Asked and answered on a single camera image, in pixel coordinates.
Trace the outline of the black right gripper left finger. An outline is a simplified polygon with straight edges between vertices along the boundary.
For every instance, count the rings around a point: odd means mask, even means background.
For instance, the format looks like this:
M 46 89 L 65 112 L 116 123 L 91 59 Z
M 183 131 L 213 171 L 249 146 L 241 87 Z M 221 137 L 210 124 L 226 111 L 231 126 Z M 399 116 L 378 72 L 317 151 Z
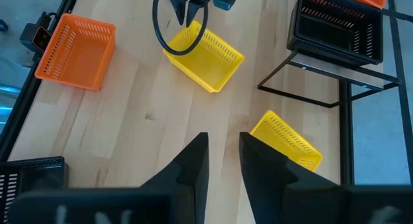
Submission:
M 153 208 L 156 224 L 204 224 L 209 180 L 208 134 L 199 133 L 161 171 L 141 185 L 165 196 Z

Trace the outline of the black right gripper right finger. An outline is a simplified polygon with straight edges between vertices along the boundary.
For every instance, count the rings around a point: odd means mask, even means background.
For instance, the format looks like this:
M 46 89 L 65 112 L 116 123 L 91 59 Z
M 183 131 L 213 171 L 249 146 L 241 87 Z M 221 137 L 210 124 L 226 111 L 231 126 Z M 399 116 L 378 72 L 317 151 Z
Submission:
M 248 132 L 240 164 L 256 224 L 341 224 L 343 188 Z

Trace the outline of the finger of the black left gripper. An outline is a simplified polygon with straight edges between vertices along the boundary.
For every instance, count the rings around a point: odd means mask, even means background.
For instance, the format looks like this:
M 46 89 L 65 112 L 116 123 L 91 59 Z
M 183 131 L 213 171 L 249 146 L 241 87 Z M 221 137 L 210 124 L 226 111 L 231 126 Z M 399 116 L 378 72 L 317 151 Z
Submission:
M 188 0 L 170 0 L 172 3 L 172 7 L 174 8 L 174 11 L 176 13 L 177 20 L 180 25 L 183 24 L 184 19 L 185 19 L 185 8 L 186 8 L 186 2 Z
M 197 11 L 204 8 L 203 27 L 206 27 L 208 20 L 208 2 L 209 0 L 189 0 L 188 10 L 186 15 L 186 27 L 189 27 L 194 20 Z

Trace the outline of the yellow slotted plastic basket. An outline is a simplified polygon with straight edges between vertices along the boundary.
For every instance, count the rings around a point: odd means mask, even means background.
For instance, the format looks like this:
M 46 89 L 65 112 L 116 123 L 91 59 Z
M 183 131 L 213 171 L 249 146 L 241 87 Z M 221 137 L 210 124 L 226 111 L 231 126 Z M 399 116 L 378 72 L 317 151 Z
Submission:
M 175 67 L 210 93 L 219 92 L 245 59 L 208 29 L 190 53 L 175 56 L 166 50 L 163 52 Z
M 322 154 L 271 110 L 263 115 L 250 134 L 310 171 L 315 172 L 322 162 Z

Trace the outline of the black slotted plastic basket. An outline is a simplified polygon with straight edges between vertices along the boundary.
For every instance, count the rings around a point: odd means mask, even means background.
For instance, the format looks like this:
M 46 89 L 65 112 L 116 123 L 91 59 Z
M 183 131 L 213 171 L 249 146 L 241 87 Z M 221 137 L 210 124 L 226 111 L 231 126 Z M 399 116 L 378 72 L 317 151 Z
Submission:
M 62 156 L 0 163 L 0 224 L 8 224 L 8 210 L 21 193 L 67 188 L 69 165 Z
M 354 0 L 297 0 L 287 48 L 350 65 L 383 62 L 383 14 Z
M 296 5 L 291 13 L 287 48 L 336 64 L 363 66 L 383 62 L 383 16 L 375 10 L 361 21 Z

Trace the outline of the wooden shelf with black frame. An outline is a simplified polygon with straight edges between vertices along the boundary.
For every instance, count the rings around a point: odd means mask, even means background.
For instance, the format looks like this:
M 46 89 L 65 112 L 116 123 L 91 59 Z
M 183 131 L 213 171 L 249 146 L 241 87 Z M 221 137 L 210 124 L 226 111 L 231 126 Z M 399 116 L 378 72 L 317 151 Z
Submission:
M 286 65 L 331 77 L 337 79 L 338 81 L 349 82 L 357 86 L 366 88 L 367 91 L 355 96 L 350 96 L 349 98 L 340 98 L 334 103 L 325 103 L 322 101 L 317 101 L 315 99 L 310 99 L 281 90 L 276 90 L 275 88 L 266 87 L 264 84 Z M 293 51 L 284 61 L 282 61 L 282 63 L 280 63 L 280 65 L 278 65 L 273 71 L 271 71 L 271 73 L 269 73 L 269 75 L 267 75 L 267 77 L 258 84 L 257 88 L 271 94 L 288 97 L 325 108 L 333 108 L 376 94 L 384 90 L 398 87 L 400 85 L 401 80 L 397 77 L 386 75 L 384 73 L 360 66 L 345 67 Z

